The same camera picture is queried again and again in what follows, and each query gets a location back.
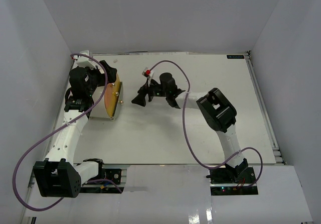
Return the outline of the yellow bottom drawer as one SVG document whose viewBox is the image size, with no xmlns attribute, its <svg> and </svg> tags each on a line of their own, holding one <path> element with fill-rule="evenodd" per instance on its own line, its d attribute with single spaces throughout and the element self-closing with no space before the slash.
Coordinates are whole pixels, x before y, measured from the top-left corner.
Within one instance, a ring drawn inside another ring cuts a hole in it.
<svg viewBox="0 0 321 224">
<path fill-rule="evenodd" d="M 105 106 L 108 117 L 113 118 L 117 108 L 117 101 L 111 101 L 107 103 Z"/>
</svg>

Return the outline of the orange drawer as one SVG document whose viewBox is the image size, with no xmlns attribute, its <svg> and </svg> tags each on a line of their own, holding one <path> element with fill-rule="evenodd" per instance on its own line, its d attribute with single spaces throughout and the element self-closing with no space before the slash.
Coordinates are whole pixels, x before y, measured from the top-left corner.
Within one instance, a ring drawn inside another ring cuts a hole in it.
<svg viewBox="0 0 321 224">
<path fill-rule="evenodd" d="M 112 87 L 111 83 L 107 85 L 107 89 L 105 91 L 104 103 L 105 105 L 111 101 L 116 101 L 116 96 L 118 95 L 118 87 Z"/>
</svg>

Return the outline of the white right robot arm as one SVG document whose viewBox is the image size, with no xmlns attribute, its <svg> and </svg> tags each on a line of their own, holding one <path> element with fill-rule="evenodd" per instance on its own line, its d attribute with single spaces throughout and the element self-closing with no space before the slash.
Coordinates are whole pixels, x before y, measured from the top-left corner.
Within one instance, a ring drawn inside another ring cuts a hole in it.
<svg viewBox="0 0 321 224">
<path fill-rule="evenodd" d="M 226 162 L 227 179 L 232 183 L 240 182 L 245 176 L 248 162 L 241 152 L 236 135 L 236 109 L 225 95 L 218 88 L 208 92 L 186 92 L 177 87 L 172 74 L 168 72 L 160 75 L 160 82 L 153 79 L 153 71 L 148 68 L 142 74 L 146 77 L 146 83 L 140 87 L 131 102 L 146 106 L 154 97 L 164 97 L 173 108 L 200 110 L 206 123 L 219 137 Z"/>
</svg>

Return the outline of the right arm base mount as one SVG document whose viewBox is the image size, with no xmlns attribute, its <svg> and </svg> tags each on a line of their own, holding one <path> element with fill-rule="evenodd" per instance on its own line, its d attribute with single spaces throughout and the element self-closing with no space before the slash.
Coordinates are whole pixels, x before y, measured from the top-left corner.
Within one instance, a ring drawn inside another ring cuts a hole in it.
<svg viewBox="0 0 321 224">
<path fill-rule="evenodd" d="M 257 185 L 250 186 L 256 179 L 252 167 L 248 167 L 237 179 L 225 168 L 209 170 L 206 178 L 209 179 L 212 196 L 258 195 Z"/>
</svg>

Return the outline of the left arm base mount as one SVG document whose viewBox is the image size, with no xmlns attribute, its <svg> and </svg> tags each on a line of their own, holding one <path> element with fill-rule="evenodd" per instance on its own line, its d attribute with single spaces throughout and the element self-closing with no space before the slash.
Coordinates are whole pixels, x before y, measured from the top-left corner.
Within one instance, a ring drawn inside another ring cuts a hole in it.
<svg viewBox="0 0 321 224">
<path fill-rule="evenodd" d="M 112 184 L 109 181 L 99 181 L 98 177 L 92 178 L 94 180 L 90 183 L 85 183 L 80 189 L 80 193 L 87 194 L 121 194 L 124 191 L 126 184 L 128 166 L 112 166 L 105 165 L 103 167 L 103 179 L 108 179 L 112 181 Z"/>
</svg>

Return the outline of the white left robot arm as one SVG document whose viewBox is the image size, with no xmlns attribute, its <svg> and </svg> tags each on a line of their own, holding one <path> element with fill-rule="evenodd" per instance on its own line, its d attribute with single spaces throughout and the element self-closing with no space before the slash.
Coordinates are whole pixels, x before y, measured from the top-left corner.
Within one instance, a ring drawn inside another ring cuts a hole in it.
<svg viewBox="0 0 321 224">
<path fill-rule="evenodd" d="M 82 184 L 101 183 L 106 171 L 103 160 L 92 158 L 74 165 L 74 154 L 82 130 L 90 116 L 113 119 L 121 82 L 117 70 L 106 61 L 98 66 L 78 64 L 69 73 L 70 88 L 65 94 L 64 125 L 43 161 L 37 161 L 33 173 L 42 197 L 75 198 Z"/>
</svg>

